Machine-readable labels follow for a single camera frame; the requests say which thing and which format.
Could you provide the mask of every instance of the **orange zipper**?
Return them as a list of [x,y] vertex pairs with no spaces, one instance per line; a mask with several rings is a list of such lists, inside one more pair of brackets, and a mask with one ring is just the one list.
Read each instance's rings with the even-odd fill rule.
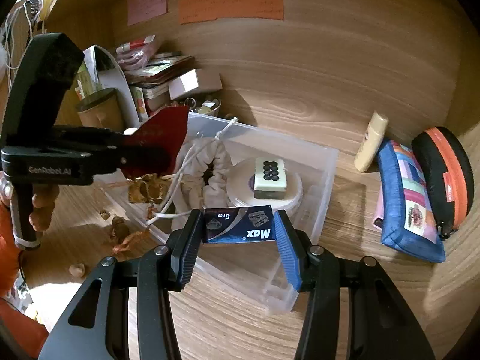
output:
[[462,167],[460,166],[452,147],[448,143],[448,140],[443,136],[438,128],[429,128],[426,130],[426,133],[437,146],[452,179],[452,192],[455,200],[453,229],[457,230],[460,226],[460,223],[462,223],[467,216],[468,206],[467,184],[465,183]]

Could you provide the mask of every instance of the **blue pencil case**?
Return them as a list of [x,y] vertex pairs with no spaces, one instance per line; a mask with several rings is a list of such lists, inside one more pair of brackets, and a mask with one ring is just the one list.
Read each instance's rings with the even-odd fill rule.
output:
[[384,139],[378,151],[382,178],[382,244],[411,256],[442,263],[445,248],[428,198],[425,176],[411,149]]

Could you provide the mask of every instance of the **human hand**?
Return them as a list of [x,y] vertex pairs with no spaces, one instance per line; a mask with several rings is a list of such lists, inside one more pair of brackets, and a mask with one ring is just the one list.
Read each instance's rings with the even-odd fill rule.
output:
[[[32,197],[34,208],[29,216],[29,221],[35,231],[45,231],[50,227],[55,200],[59,192],[58,185],[34,184]],[[4,178],[3,172],[0,172],[0,200],[7,207],[10,206],[13,193],[12,185]]]

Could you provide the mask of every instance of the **cream bottle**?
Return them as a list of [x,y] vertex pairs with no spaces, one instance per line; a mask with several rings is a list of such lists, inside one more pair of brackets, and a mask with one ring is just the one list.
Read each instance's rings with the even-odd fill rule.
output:
[[355,157],[355,167],[365,173],[374,160],[388,125],[388,117],[374,111]]

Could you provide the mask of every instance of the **sticky note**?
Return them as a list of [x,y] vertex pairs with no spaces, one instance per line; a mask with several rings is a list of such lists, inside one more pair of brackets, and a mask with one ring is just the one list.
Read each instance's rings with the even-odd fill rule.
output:
[[180,24],[220,17],[262,17],[283,20],[283,0],[179,0]]
[[127,0],[128,25],[167,13],[167,0]]

